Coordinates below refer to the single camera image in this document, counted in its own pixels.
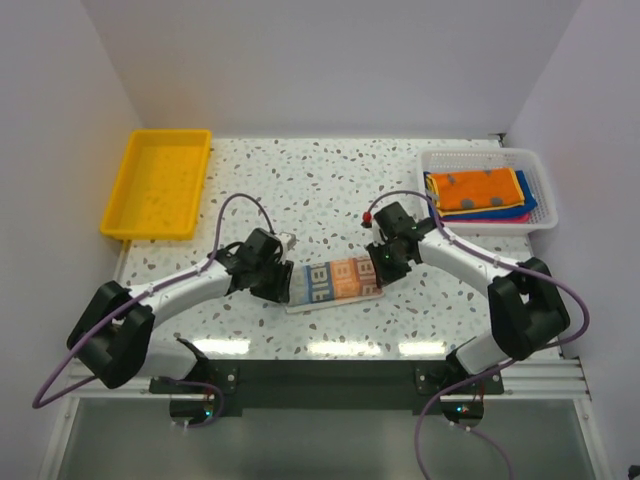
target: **white wall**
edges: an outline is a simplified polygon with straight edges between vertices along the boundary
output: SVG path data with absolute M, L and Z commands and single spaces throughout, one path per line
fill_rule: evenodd
M 580 0 L 83 0 L 143 122 L 506 131 Z
M 98 232 L 139 124 L 77 0 L 0 6 L 0 477 L 35 478 L 57 407 L 38 386 L 117 245 Z
M 584 0 L 507 136 L 536 150 L 555 183 L 559 227 L 533 246 L 593 313 L 571 351 L 583 360 L 616 478 L 640 463 L 638 19 L 640 2 Z

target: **yellow tray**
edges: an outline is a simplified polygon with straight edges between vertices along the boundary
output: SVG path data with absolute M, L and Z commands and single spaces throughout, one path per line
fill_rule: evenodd
M 208 130 L 136 130 L 100 231 L 119 240 L 193 238 L 210 155 Z

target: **black mounting bracket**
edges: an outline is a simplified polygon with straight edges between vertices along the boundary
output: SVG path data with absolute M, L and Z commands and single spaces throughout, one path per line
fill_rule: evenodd
M 418 414 L 442 389 L 445 360 L 209 360 L 213 382 L 225 394 L 225 416 L 246 408 L 312 410 L 410 410 Z M 486 395 L 504 393 L 502 378 L 484 382 Z M 458 393 L 472 395 L 479 385 Z M 153 394 L 204 394 L 204 389 L 152 380 Z M 191 402 L 204 408 L 208 401 Z M 440 406 L 430 414 L 441 413 Z
M 71 349 L 102 318 L 131 300 L 129 291 L 111 281 L 96 291 L 67 339 Z M 76 357 L 107 388 L 118 388 L 133 378 L 147 356 L 155 316 L 151 308 L 136 303 L 119 318 L 120 325 L 106 325 L 83 346 Z

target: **terrazzo tabletop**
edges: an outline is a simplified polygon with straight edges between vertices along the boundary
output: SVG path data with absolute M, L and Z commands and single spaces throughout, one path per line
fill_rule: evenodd
M 212 248 L 219 206 L 235 192 L 259 198 L 276 232 L 295 233 L 296 264 L 366 255 L 370 231 L 362 212 L 381 193 L 417 189 L 416 155 L 424 148 L 496 148 L 493 140 L 219 139 L 212 142 L 196 235 L 190 241 L 134 241 L 123 257 L 121 282 L 156 280 L 202 259 Z M 419 199 L 392 197 L 411 214 Z M 265 227 L 257 208 L 234 200 L 221 243 L 243 241 Z M 468 237 L 519 260 L 531 256 L 526 236 Z M 210 358 L 442 359 L 490 328 L 486 299 L 457 278 L 420 265 L 385 288 L 385 296 L 287 314 L 248 291 L 208 301 L 158 327 L 156 339 L 177 336 Z M 557 349 L 533 358 L 557 359 Z

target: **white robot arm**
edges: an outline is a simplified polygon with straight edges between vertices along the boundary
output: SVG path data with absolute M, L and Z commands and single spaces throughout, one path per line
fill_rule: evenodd
M 367 251 L 380 287 L 404 277 L 411 270 L 409 262 L 414 261 L 449 272 L 489 301 L 491 329 L 448 355 L 451 371 L 442 386 L 511 358 L 524 360 L 569 327 L 569 315 L 554 285 L 501 266 L 520 266 L 550 275 L 541 260 L 534 257 L 518 263 L 456 238 L 450 230 L 445 230 L 446 238 L 432 218 L 416 223 L 398 202 L 382 208 L 374 220 L 374 224 L 365 225 L 373 228 L 374 237 Z M 454 245 L 454 239 L 495 261 L 463 251 Z
M 504 360 L 523 360 L 569 326 L 569 316 L 554 285 L 503 267 L 518 265 L 549 275 L 540 260 L 516 263 L 500 257 L 499 262 L 496 258 L 492 263 L 478 259 L 453 245 L 433 219 L 415 222 L 397 202 L 379 210 L 374 219 L 375 223 L 368 225 L 373 228 L 374 241 L 367 251 L 380 287 L 406 276 L 410 262 L 425 263 L 468 283 L 489 301 L 491 329 L 451 352 L 442 362 L 444 368 L 431 374 L 431 385 L 443 389 Z M 256 229 L 245 242 L 220 249 L 214 259 L 205 259 L 157 282 L 130 289 L 117 282 L 104 284 L 69 336 L 67 346 L 71 349 L 83 342 L 77 357 L 108 388 L 117 388 L 136 375 L 214 383 L 213 362 L 204 354 L 182 339 L 151 342 L 152 330 L 200 302 L 246 288 L 254 296 L 287 303 L 293 263 L 286 260 L 286 253 L 294 243 L 291 235 L 276 236 Z M 144 292 L 150 295 L 133 302 Z M 100 319 L 127 302 L 133 303 L 122 318 L 91 338 L 83 338 Z
M 201 302 L 246 288 L 254 296 L 287 303 L 293 269 L 287 253 L 295 243 L 294 235 L 257 228 L 245 242 L 219 249 L 215 259 L 206 258 L 157 281 L 128 289 L 115 281 L 105 283 L 71 332 L 67 347 L 80 342 L 107 314 L 147 292 L 121 318 L 85 340 L 77 358 L 108 388 L 136 375 L 189 379 L 202 356 L 186 341 L 152 342 L 153 329 Z

